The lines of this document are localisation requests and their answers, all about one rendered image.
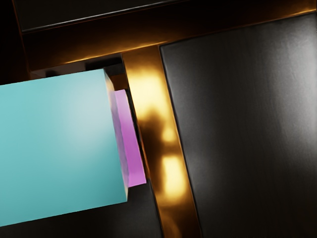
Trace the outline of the pink block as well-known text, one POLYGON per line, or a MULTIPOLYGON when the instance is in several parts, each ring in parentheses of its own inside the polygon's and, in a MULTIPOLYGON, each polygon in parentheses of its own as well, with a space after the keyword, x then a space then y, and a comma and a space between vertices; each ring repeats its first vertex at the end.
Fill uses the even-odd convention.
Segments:
POLYGON ((112 118, 124 183, 127 187, 145 184, 143 161, 126 91, 114 91, 112 96, 115 102, 112 118))

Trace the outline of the teal block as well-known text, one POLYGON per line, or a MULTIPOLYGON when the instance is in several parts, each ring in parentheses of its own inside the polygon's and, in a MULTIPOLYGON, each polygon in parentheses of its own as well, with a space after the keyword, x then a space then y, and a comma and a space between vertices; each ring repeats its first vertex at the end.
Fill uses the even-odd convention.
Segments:
POLYGON ((123 203, 128 169, 102 69, 0 86, 0 227, 123 203))

